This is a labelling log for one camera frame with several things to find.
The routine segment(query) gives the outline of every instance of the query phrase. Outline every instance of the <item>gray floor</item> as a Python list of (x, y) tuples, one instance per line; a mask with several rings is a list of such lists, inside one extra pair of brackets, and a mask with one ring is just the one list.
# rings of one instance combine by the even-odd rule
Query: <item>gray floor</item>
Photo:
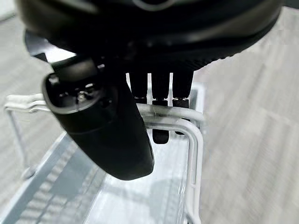
[[(18, 18), (0, 24), (0, 106), (8, 94), (40, 92), (50, 68), (26, 53)], [(283, 10), (258, 44), (197, 72), (207, 87), (203, 224), (295, 224), (299, 220), (299, 11)], [(19, 115), (33, 163), (60, 134), (46, 114)], [(0, 211), (20, 186), (21, 166), (0, 110)]]

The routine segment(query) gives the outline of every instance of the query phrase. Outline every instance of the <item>white wire rack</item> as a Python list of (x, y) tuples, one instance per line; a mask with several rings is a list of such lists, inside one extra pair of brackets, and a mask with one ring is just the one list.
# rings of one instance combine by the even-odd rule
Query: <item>white wire rack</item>
[(156, 147), (152, 143), (154, 172), (124, 182), (98, 168), (65, 133), (34, 169), (14, 112), (49, 109), (42, 94), (8, 96), (5, 109), (16, 135), (23, 178), (27, 180), (8, 205), (1, 223), (182, 224), (187, 220), (200, 224), (203, 99), (204, 89), (196, 84), (192, 86), (190, 105), (197, 111), (137, 105), (147, 129), (180, 131), (185, 136), (172, 132), (168, 144)]

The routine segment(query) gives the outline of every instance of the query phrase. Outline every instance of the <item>transparent tray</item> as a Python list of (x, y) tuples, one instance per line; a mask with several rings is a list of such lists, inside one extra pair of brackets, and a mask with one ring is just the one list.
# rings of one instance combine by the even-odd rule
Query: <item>transparent tray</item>
[[(202, 86), (193, 87), (191, 107), (202, 112), (203, 98)], [(63, 133), (44, 156), (36, 173), (12, 199), (1, 223), (186, 222), (188, 138), (170, 131), (170, 140), (165, 145), (156, 145), (150, 139), (155, 157), (153, 173), (133, 181), (120, 181), (98, 168)]]

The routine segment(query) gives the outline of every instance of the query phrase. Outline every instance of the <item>white metal bar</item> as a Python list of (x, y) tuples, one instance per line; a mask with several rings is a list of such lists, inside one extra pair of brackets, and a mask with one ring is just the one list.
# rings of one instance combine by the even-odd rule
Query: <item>white metal bar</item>
[(180, 131), (189, 139), (185, 210), (191, 224), (201, 224), (199, 196), (203, 156), (203, 138), (200, 130), (190, 121), (168, 117), (143, 117), (149, 129)]

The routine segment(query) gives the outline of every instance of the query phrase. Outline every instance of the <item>black mount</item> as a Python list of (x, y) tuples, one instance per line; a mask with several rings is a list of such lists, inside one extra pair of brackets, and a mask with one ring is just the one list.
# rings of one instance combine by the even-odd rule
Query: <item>black mount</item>
[[(47, 106), (81, 149), (103, 170), (122, 179), (148, 175), (154, 157), (143, 119), (135, 103), (147, 103), (148, 70), (126, 70), (96, 64), (91, 57), (58, 49), (45, 39), (26, 33), (32, 56), (48, 62), (54, 73), (42, 86)], [(173, 105), (189, 107), (192, 70), (174, 70), (163, 64), (150, 70), (154, 105), (168, 106), (170, 72)], [(169, 132), (153, 130), (157, 144), (168, 142)]]

